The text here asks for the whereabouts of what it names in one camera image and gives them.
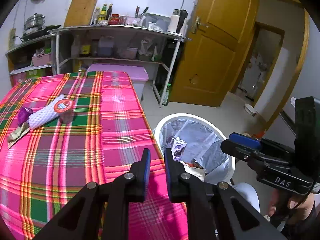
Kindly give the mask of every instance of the red jar lid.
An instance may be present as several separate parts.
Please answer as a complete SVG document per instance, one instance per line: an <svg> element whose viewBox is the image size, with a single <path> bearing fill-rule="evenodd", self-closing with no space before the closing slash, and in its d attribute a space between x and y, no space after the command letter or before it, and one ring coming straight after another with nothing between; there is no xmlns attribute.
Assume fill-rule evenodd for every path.
<svg viewBox="0 0 320 240"><path fill-rule="evenodd" d="M70 110L71 107L73 106L73 103L74 102L71 99L68 99L68 98L61 99L57 103L55 103L53 109L56 113L61 114Z"/></svg>

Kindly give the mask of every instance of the green bottle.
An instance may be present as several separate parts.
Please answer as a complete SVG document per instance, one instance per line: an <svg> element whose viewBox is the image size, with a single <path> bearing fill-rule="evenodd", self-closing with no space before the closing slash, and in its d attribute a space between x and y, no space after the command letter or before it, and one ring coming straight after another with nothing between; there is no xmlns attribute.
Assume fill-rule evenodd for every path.
<svg viewBox="0 0 320 240"><path fill-rule="evenodd" d="M100 11L100 16L99 16L99 20L98 20L99 23L100 23L100 21L106 19L106 14L107 14L107 4L104 3L103 7L102 7L102 9Z"/></svg>
<svg viewBox="0 0 320 240"><path fill-rule="evenodd" d="M167 106L169 103L170 88L171 88L171 84L168 84L167 89L164 92L164 98L163 98L163 102L162 102L162 104L164 106Z"/></svg>

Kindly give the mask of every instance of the pink plaid tablecloth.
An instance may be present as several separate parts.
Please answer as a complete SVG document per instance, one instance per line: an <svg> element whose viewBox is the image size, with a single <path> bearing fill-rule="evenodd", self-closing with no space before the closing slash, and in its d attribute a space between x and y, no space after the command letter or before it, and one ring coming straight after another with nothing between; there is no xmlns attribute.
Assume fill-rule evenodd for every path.
<svg viewBox="0 0 320 240"><path fill-rule="evenodd" d="M151 152L147 199L130 203L129 239L187 239L185 204L169 201L164 159L126 73L104 72L101 124L107 182L129 171L144 148Z"/></svg>
<svg viewBox="0 0 320 240"><path fill-rule="evenodd" d="M54 119L8 150L21 106L41 109L60 94L76 118ZM123 72L38 78L15 85L0 103L0 215L18 240L34 235L90 181L113 181L151 152L144 203L130 203L129 239L187 239L186 207L169 201L164 160L131 80Z"/></svg>

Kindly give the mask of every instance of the plastic bag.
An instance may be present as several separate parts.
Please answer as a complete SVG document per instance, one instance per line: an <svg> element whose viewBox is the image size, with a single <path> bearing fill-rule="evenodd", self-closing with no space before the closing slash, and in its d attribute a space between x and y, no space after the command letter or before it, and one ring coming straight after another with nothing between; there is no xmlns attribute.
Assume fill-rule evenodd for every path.
<svg viewBox="0 0 320 240"><path fill-rule="evenodd" d="M151 56L153 54L153 50L149 50L149 49L152 46L152 44L153 44L152 38L148 38L148 37L144 38L141 41L140 49L138 50L138 53L140 55Z"/></svg>
<svg viewBox="0 0 320 240"><path fill-rule="evenodd" d="M161 129L159 140L162 152L170 147L173 137L187 142L181 160L190 163L195 159L205 168L208 174L204 181L217 184L225 179L229 170L229 155L221 151L221 140L210 128L193 120L173 120Z"/></svg>

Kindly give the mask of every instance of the purple candy wrapper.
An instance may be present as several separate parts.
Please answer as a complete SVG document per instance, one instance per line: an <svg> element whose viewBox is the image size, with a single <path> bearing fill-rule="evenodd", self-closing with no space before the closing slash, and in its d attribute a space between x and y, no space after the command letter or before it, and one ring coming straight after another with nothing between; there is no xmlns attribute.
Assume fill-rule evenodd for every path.
<svg viewBox="0 0 320 240"><path fill-rule="evenodd" d="M19 110L19 113L18 113L18 125L19 127L22 126L22 124L24 122L26 122L29 118L29 116L33 114L33 110L31 108L28 108L28 107L21 107L20 110Z"/></svg>

